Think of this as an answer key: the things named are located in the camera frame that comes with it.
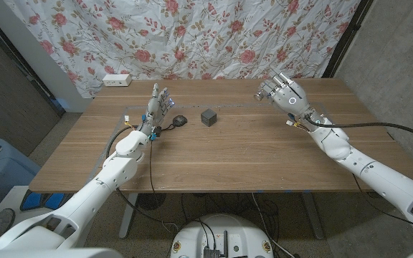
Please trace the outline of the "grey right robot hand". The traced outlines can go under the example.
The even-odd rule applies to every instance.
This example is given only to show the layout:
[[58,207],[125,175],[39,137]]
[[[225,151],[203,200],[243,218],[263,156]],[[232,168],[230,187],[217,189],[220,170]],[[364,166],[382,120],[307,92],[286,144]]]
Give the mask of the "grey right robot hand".
[[282,72],[263,81],[254,97],[258,101],[267,99],[275,108],[298,118],[315,113],[304,89]]

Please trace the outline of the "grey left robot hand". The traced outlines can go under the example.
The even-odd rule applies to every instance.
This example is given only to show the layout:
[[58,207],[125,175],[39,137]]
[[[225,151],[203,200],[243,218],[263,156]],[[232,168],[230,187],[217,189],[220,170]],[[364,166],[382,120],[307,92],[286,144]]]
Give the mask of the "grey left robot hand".
[[174,101],[169,97],[168,89],[159,89],[157,83],[153,85],[152,97],[146,108],[146,119],[141,123],[139,130],[146,135],[162,125],[167,112],[174,106]]

